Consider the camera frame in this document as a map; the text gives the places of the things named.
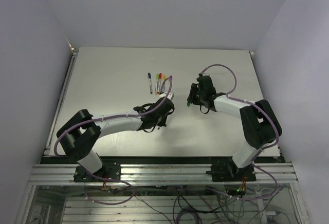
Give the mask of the light green marker pen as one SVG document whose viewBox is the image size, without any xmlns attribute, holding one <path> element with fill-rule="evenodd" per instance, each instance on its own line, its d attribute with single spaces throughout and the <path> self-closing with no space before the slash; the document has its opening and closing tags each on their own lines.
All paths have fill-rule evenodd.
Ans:
<svg viewBox="0 0 329 224">
<path fill-rule="evenodd" d="M 155 83 L 155 94 L 158 94 L 158 82 L 159 82 L 159 73 L 156 75 L 156 83 Z"/>
</svg>

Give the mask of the blue marker pen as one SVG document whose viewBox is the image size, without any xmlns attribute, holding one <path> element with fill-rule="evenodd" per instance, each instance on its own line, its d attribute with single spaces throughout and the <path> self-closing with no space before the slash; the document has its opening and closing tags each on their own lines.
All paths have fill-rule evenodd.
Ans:
<svg viewBox="0 0 329 224">
<path fill-rule="evenodd" d="M 148 72 L 148 81 L 149 81 L 150 94 L 153 94 L 152 77 L 150 72 Z"/>
</svg>

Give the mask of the red marker pen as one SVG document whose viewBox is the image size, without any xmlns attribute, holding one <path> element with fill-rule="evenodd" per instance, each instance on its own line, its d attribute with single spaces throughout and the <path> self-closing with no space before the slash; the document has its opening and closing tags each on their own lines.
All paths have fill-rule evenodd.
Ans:
<svg viewBox="0 0 329 224">
<path fill-rule="evenodd" d="M 161 79 L 162 79 L 162 73 L 159 73 L 159 82 L 158 82 L 158 95 L 160 94 Z"/>
</svg>

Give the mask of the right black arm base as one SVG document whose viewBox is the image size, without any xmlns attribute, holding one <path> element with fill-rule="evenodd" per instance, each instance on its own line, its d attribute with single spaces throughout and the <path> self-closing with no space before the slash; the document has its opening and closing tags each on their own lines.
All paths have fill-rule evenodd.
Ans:
<svg viewBox="0 0 329 224">
<path fill-rule="evenodd" d="M 233 162 L 213 164 L 206 174 L 212 177 L 213 182 L 256 181 L 252 165 L 240 169 Z"/>
</svg>

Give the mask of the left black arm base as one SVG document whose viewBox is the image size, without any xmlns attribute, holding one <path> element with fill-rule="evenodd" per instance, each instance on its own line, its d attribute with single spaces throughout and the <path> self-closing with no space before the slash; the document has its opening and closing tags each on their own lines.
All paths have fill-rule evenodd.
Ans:
<svg viewBox="0 0 329 224">
<path fill-rule="evenodd" d="M 106 162 L 101 169 L 92 174 L 102 178 L 119 180 L 121 175 L 121 166 L 114 161 Z M 78 165 L 74 174 L 74 182 L 89 183 L 101 182 L 101 180 L 91 176 L 83 166 Z"/>
</svg>

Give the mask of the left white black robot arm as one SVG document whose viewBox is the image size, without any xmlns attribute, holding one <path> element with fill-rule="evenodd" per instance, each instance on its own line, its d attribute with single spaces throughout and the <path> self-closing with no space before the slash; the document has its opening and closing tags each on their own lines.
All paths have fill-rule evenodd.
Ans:
<svg viewBox="0 0 329 224">
<path fill-rule="evenodd" d="M 157 102 L 136 106 L 127 113 L 93 116 L 87 109 L 78 111 L 57 132 L 54 154 L 74 160 L 92 181 L 100 181 L 106 172 L 100 156 L 93 151 L 98 139 L 125 131 L 151 133 L 165 127 L 175 111 L 173 95 L 162 95 Z"/>
</svg>

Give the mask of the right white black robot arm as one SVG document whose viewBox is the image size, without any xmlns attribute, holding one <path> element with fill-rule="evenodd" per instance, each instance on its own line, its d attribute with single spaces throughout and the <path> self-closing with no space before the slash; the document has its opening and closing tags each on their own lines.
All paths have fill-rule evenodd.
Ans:
<svg viewBox="0 0 329 224">
<path fill-rule="evenodd" d="M 191 85 L 187 105 L 205 107 L 207 111 L 222 112 L 239 118 L 245 142 L 232 156 L 232 165 L 227 167 L 227 176 L 239 180 L 258 155 L 278 143 L 282 128 L 267 100 L 250 102 L 217 93 L 209 75 L 199 74 Z"/>
</svg>

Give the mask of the aluminium extrusion frame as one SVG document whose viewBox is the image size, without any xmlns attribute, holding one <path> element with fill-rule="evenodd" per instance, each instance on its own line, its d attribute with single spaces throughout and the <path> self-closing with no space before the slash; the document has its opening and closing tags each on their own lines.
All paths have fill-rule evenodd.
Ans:
<svg viewBox="0 0 329 224">
<path fill-rule="evenodd" d="M 106 162 L 114 161 L 121 166 L 120 179 L 108 179 L 101 180 L 101 182 L 74 182 L 74 174 L 78 165 L 69 163 L 64 164 L 59 162 L 54 157 L 43 157 L 41 164 L 36 164 L 32 167 L 31 175 L 28 180 L 27 190 L 21 204 L 18 216 L 15 223 L 149 223 L 156 222 L 155 213 L 146 213 L 142 210 L 137 210 L 137 214 L 131 214 L 138 216 L 129 217 L 127 221 L 121 217 L 125 212 L 114 212 L 113 215 L 119 215 L 119 218 L 107 217 L 104 220 L 98 220 L 97 216 L 105 215 L 101 212 L 92 211 L 91 207 L 89 212 L 87 210 L 87 203 L 96 203 L 101 207 L 117 206 L 123 208 L 124 211 L 128 208 L 130 201 L 137 199 L 137 190 L 142 188 L 167 188 L 167 187 L 183 187 L 186 192 L 189 187 L 201 187 L 207 186 L 210 188 L 219 187 L 216 191 L 232 191 L 238 188 L 236 182 L 213 182 L 212 177 L 206 174 L 206 171 L 210 170 L 213 164 L 228 163 L 228 157 L 103 157 L 103 164 Z M 296 223 L 311 223 L 309 214 L 306 209 L 305 201 L 303 199 L 300 187 L 298 184 L 298 178 L 291 162 L 283 162 L 281 159 L 260 159 L 261 163 L 256 163 L 254 167 L 256 181 L 244 181 L 250 185 L 255 186 L 255 192 L 247 193 L 247 195 L 234 196 L 238 201 L 246 201 L 249 204 L 256 204 L 258 210 L 256 210 L 255 216 L 247 219 L 247 223 L 275 223 L 274 221 L 268 221 L 269 216 L 276 215 L 276 211 L 266 210 L 269 207 L 270 200 L 274 199 L 275 194 L 279 194 L 279 189 L 288 187 L 289 197 L 292 202 L 293 214 L 296 218 Z M 265 194 L 261 190 L 261 186 L 275 184 L 277 181 L 278 190 L 273 190 L 274 193 Z M 70 192 L 64 187 L 84 187 L 82 193 Z M 133 196 L 128 196 L 127 199 L 121 197 L 119 200 L 115 200 L 114 196 L 106 196 L 106 200 L 90 200 L 88 197 L 85 199 L 85 191 L 88 192 L 88 188 L 92 187 L 104 187 L 102 191 L 116 192 L 117 194 L 125 191 L 135 192 Z M 67 211 L 65 214 L 66 203 L 69 201 L 69 193 L 73 195 L 83 194 L 78 200 L 87 201 L 83 207 L 76 207 L 79 212 L 73 211 L 70 214 Z M 233 197 L 226 196 L 227 203 L 223 203 L 218 207 L 223 211 L 224 206 L 228 206 Z M 32 218 L 34 211 L 40 209 L 41 214 Z"/>
</svg>

